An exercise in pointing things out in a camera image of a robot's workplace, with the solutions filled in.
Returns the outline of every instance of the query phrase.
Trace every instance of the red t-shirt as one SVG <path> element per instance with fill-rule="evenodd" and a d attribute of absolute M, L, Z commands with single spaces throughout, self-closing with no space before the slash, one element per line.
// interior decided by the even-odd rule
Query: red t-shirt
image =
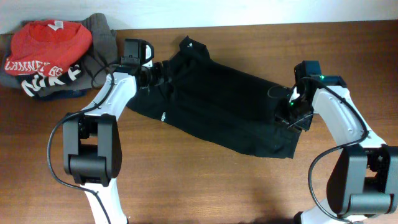
<path fill-rule="evenodd" d="M 65 21 L 61 22 L 63 28 L 55 30 L 48 26 L 54 22 L 30 22 L 12 37 L 6 73 L 58 77 L 83 56 L 93 41 L 90 31 L 79 23 Z"/>

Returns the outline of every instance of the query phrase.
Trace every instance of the wooden table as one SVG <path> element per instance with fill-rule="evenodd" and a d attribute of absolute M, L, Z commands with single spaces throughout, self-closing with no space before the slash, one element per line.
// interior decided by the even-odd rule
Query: wooden table
<path fill-rule="evenodd" d="M 161 61 L 178 51 L 186 35 L 206 44 L 213 60 L 285 86 L 294 84 L 296 64 L 319 60 L 324 74 L 345 79 L 373 130 L 398 146 L 397 21 L 122 30 L 118 44 L 126 37 L 148 40 L 155 47 L 155 61 Z M 45 146 L 54 124 L 95 95 L 91 91 L 79 99 L 43 102 L 0 88 L 1 223 L 94 222 L 84 193 L 51 177 Z M 294 159 L 240 155 L 128 109 L 118 126 L 123 147 L 118 187 L 131 223 L 267 223 L 291 218 L 314 206 L 308 167 L 335 145 L 319 116 L 301 135 Z M 72 177 L 62 169 L 61 134 L 53 143 L 53 165 L 70 182 Z M 315 168 L 319 198 L 325 197 L 337 157 L 332 154 Z M 367 221 L 397 222 L 398 213 Z"/>

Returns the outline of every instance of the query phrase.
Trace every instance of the pile of clothes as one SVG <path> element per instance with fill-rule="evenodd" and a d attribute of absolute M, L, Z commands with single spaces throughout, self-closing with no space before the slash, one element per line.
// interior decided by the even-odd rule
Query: pile of clothes
<path fill-rule="evenodd" d="M 0 84 L 43 100 L 85 95 L 105 82 L 118 58 L 116 31 L 104 14 L 83 21 L 30 21 L 7 41 Z"/>

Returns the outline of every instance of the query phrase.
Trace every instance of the black t-shirt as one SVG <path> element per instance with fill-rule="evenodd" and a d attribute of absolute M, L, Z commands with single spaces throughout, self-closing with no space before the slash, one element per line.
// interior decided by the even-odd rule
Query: black t-shirt
<path fill-rule="evenodd" d="M 269 97 L 278 84 L 212 61 L 206 46 L 189 37 L 163 66 L 169 82 L 139 90 L 128 108 L 241 154 L 293 158 L 300 133 L 274 121 L 288 88 Z"/>

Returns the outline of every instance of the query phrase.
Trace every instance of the white logo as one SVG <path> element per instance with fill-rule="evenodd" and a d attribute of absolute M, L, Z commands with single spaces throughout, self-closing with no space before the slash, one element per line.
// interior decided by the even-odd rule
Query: white logo
<path fill-rule="evenodd" d="M 166 112 L 163 112 L 161 121 L 166 120 Z"/>
<path fill-rule="evenodd" d="M 41 62 L 38 60 L 32 60 L 29 62 L 10 62 L 6 61 L 5 70 L 21 71 L 18 75 L 26 75 L 24 72 L 37 72 L 39 75 L 44 76 L 44 67 L 50 65 L 50 62 Z M 63 70 L 57 66 L 53 66 L 49 71 L 49 76 L 58 77 L 62 75 Z"/>

